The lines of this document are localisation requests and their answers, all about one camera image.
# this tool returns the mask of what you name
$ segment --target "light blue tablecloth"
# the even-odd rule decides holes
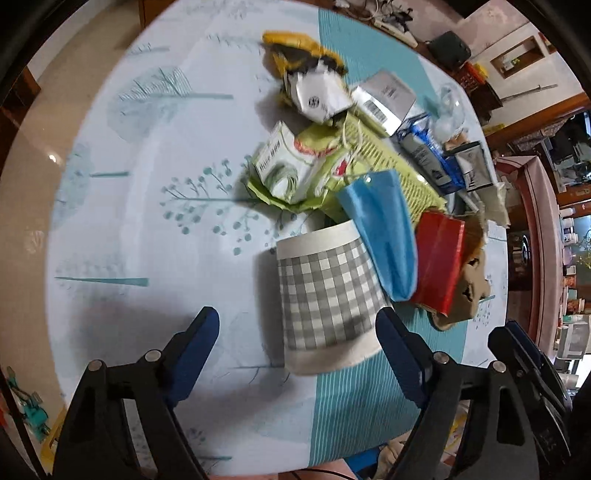
[[[307,33],[343,55],[347,80],[381,68],[417,93],[451,81],[393,38],[315,7],[274,0],[178,0],[130,47],[101,88],[56,195],[47,259],[47,313],[69,400],[87,363],[136,361],[162,348],[204,305],[220,338],[176,414],[206,470],[287,471],[374,447],[417,415],[383,354],[317,377],[282,367],[274,245],[319,228],[254,200],[246,159],[279,119],[279,81],[264,67],[264,30]],[[483,140],[472,108],[471,140]],[[494,299],[446,333],[409,304],[397,310],[433,350],[484,363],[486,334],[504,321],[504,231],[487,245]],[[130,414],[142,463],[150,463]]]

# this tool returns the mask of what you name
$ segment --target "tiled floor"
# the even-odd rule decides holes
[[[0,178],[0,363],[41,395],[50,424],[63,405],[44,304],[53,197],[95,94],[138,33],[131,0],[103,11],[62,49],[39,79]]]

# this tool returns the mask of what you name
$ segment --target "power strip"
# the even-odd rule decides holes
[[[411,47],[411,48],[418,47],[418,42],[413,37],[412,33],[401,32],[396,27],[393,27],[392,25],[382,22],[380,20],[373,20],[373,22],[374,22],[374,26],[376,26],[376,28],[379,28],[380,30],[385,31],[386,33],[392,35],[393,37],[397,38],[398,40],[406,43],[406,45],[408,45],[409,47]]]

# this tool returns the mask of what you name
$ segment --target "metal screw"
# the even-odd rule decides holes
[[[88,370],[90,370],[91,372],[96,372],[102,366],[103,366],[103,362],[101,362],[100,360],[93,360],[92,362],[90,362],[88,364]]]
[[[504,374],[507,371],[507,366],[498,360],[492,363],[492,368],[494,368],[500,374]]]
[[[148,353],[144,355],[144,358],[147,362],[157,362],[158,360],[160,360],[161,356],[162,353],[160,353],[160,350],[150,350]]]
[[[445,352],[435,352],[433,354],[433,359],[438,363],[445,365],[449,362],[449,355]]]

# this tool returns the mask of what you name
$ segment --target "red box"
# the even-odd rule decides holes
[[[447,316],[462,267],[464,222],[428,210],[421,216],[415,236],[418,279],[411,301]]]

